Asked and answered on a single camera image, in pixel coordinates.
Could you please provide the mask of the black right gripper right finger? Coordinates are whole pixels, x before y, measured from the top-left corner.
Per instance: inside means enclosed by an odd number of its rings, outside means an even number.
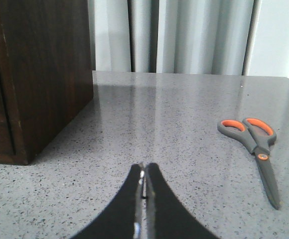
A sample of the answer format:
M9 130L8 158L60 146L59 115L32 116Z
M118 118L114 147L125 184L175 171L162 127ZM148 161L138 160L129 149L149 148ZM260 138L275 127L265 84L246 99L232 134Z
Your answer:
M148 239L216 239L178 200L158 164L145 169Z

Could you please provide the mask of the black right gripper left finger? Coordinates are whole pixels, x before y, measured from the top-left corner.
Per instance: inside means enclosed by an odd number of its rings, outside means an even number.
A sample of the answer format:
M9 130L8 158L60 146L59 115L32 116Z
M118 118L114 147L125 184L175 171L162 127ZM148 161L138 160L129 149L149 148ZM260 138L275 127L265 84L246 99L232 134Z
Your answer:
M122 187L105 209L74 239L139 239L145 169L133 164Z

